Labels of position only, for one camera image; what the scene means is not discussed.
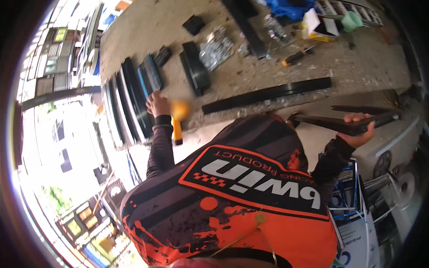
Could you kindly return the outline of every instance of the gold necklace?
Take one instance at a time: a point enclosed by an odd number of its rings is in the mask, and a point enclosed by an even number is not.
[[[266,236],[264,235],[264,233],[262,232],[260,225],[262,223],[264,223],[266,221],[266,216],[264,213],[260,212],[258,214],[256,214],[256,223],[257,226],[255,229],[251,230],[250,232],[248,232],[247,234],[244,234],[242,236],[240,236],[239,238],[237,238],[236,240],[232,241],[231,243],[227,244],[226,246],[224,246],[223,248],[221,248],[220,250],[216,251],[215,253],[213,253],[212,255],[210,255],[210,258],[213,257],[214,255],[222,252],[224,249],[229,248],[230,246],[232,246],[233,244],[235,244],[236,242],[238,242],[240,239],[242,239],[243,237],[253,233],[253,231],[255,230],[259,230],[262,234],[262,237],[264,238],[265,242],[268,244],[269,248],[271,249],[271,253],[272,253],[272,257],[274,259],[274,264],[277,266],[277,258],[275,256],[275,252],[274,249],[272,249],[271,244],[268,242],[268,239],[266,238]]]

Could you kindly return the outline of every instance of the screwdriver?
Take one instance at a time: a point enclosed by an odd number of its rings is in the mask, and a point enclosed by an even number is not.
[[[300,59],[302,59],[304,56],[307,55],[306,51],[308,51],[309,49],[312,49],[313,47],[315,47],[317,45],[311,46],[305,50],[300,50],[299,52],[292,54],[290,56],[288,56],[286,59],[284,59],[281,64],[286,67],[292,64],[295,64],[297,61],[299,61]]]

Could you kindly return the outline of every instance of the glass window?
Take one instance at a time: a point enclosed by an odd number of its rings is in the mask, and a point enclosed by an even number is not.
[[[53,59],[53,60],[47,60],[46,61],[46,65],[51,66],[51,65],[55,65],[57,64],[57,60]]]
[[[55,65],[53,65],[53,66],[46,66],[45,72],[53,72],[53,71],[55,71]]]

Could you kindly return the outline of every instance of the tree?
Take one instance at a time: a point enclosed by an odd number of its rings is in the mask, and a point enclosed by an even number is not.
[[[73,205],[72,199],[59,187],[50,186],[49,189],[46,189],[42,186],[42,192],[48,198],[52,207],[56,210],[59,216]]]

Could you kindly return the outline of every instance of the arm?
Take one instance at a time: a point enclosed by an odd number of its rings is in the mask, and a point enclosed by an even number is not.
[[[153,127],[154,139],[146,172],[147,180],[174,167],[173,147],[171,143],[173,127],[170,122],[171,116],[169,115],[160,115],[155,118],[155,126]]]
[[[369,118],[369,114],[346,114],[346,123]],[[338,133],[325,147],[325,152],[320,157],[316,168],[311,173],[314,182],[317,184],[320,193],[320,201],[327,204],[329,197],[338,182],[338,176],[347,166],[351,154],[356,148],[367,143],[374,136],[375,123],[368,124],[368,131],[360,136],[349,136]]]
[[[348,164],[348,160],[355,148],[345,140],[336,136],[325,147],[325,152],[320,157],[316,168],[311,173],[316,184],[326,183],[338,177]]]
[[[174,157],[171,144],[173,127],[167,98],[161,97],[161,91],[157,90],[148,97],[146,106],[148,107],[148,113],[155,117],[154,139],[146,172],[146,180],[148,180],[172,169],[174,167]]]

